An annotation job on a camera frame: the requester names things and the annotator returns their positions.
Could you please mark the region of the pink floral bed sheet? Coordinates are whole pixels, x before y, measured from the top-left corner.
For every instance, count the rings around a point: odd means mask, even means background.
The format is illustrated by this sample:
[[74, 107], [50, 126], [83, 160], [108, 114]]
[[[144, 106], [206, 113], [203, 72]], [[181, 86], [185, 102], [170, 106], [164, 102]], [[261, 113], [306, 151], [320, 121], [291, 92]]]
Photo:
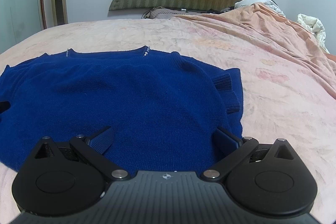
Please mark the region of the pink floral bed sheet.
[[238, 68], [243, 135], [289, 141], [318, 185], [312, 214], [335, 221], [335, 62], [297, 23], [261, 4], [224, 14], [113, 19], [48, 28], [1, 54], [1, 68], [43, 53], [177, 51], [222, 69]]

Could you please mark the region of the blue knit sweater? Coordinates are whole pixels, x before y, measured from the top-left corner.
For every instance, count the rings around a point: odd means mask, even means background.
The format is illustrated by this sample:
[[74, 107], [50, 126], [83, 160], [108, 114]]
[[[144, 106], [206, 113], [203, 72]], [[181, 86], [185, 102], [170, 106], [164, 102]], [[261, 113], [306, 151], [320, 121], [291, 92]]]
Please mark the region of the blue knit sweater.
[[111, 128], [93, 146], [130, 173], [202, 172], [224, 155], [222, 127], [242, 135], [240, 70], [177, 52], [67, 50], [1, 74], [1, 162], [19, 170], [44, 136], [68, 141]]

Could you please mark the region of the white crumpled quilt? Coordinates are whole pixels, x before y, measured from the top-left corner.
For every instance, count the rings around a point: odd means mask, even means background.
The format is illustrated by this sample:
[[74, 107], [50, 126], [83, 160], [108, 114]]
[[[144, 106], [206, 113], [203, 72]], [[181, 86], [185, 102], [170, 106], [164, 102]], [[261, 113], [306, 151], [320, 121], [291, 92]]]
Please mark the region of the white crumpled quilt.
[[[280, 9], [280, 7], [272, 0], [241, 0], [236, 2], [234, 8], [240, 8], [245, 6], [250, 6], [254, 3], [261, 2], [266, 7], [271, 10], [277, 12], [279, 15], [284, 16], [285, 14]], [[297, 15], [297, 23], [309, 31], [313, 36], [317, 39], [319, 47], [322, 49], [324, 53], [330, 53], [327, 47], [325, 46], [326, 40], [326, 30], [322, 22], [313, 16], [308, 16], [305, 14]]]

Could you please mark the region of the brown patterned pillow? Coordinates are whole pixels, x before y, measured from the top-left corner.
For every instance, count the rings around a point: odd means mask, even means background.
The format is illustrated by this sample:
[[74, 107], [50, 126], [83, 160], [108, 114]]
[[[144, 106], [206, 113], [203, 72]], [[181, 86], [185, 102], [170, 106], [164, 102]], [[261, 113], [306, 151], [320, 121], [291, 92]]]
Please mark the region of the brown patterned pillow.
[[220, 11], [218, 10], [191, 10], [191, 9], [168, 9], [162, 6], [152, 8], [142, 15], [142, 19], [169, 19], [177, 15], [198, 15], [198, 14], [221, 14], [231, 11], [233, 7], [227, 7]]

